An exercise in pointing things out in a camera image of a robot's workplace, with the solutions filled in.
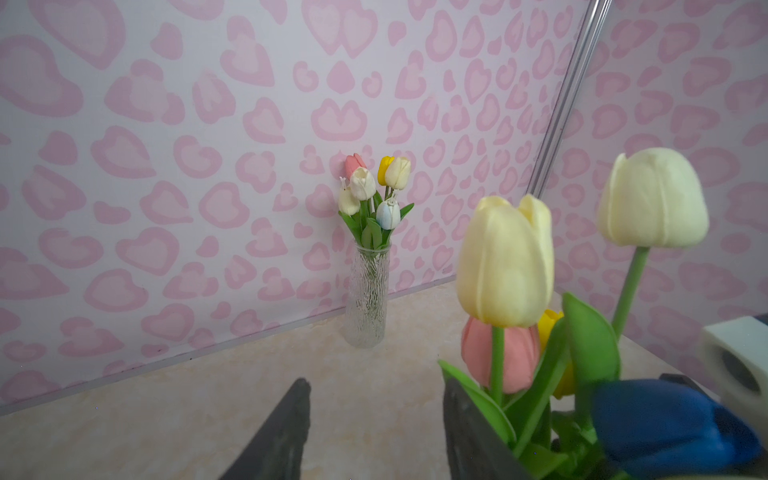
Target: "wallpaper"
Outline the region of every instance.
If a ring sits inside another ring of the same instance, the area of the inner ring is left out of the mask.
[[[413,163],[391,291],[452,275],[479,199],[525,191],[585,8],[0,2],[0,401],[344,306],[353,152]]]
[[[664,146],[690,160],[710,232],[651,250],[624,333],[709,387],[701,327],[768,311],[767,51],[765,2],[617,0],[545,191],[558,290],[612,315],[632,248],[594,222],[616,156]]]

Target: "pink tulip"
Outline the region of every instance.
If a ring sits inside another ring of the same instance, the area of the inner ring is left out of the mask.
[[[541,350],[536,326],[504,331],[504,393],[531,387]],[[491,378],[491,326],[469,317],[462,331],[462,359],[469,374],[488,387]]]
[[[354,155],[347,155],[346,156],[346,162],[344,163],[344,169],[346,172],[347,178],[352,178],[352,174],[355,173],[355,170],[358,168],[363,167],[366,168],[365,162],[362,161],[362,157],[360,157],[360,154],[354,154]]]

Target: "round black hole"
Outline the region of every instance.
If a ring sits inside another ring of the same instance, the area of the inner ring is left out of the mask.
[[[748,369],[741,360],[725,349],[720,352],[720,359],[723,360],[725,370],[727,370],[742,387],[757,395],[760,394],[760,386],[757,384],[755,376],[752,375],[750,369]]]

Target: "silver metal frame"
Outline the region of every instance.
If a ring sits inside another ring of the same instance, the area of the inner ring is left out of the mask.
[[[560,89],[558,100],[554,104],[552,118],[547,126],[544,140],[541,142],[541,149],[539,149],[536,157],[531,181],[526,190],[527,194],[534,197],[541,198],[541,195],[544,194],[555,155],[560,147],[565,124],[571,114],[579,86],[584,79],[584,73],[587,71],[594,46],[598,43],[600,31],[610,7],[611,0],[591,0],[589,2],[584,21],[581,23],[581,31],[576,40],[574,53],[563,78],[563,86]]]

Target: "vase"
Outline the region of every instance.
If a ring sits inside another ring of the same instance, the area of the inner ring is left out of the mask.
[[[351,345],[368,349],[384,339],[389,292],[389,247],[357,246],[349,277],[343,335]]]

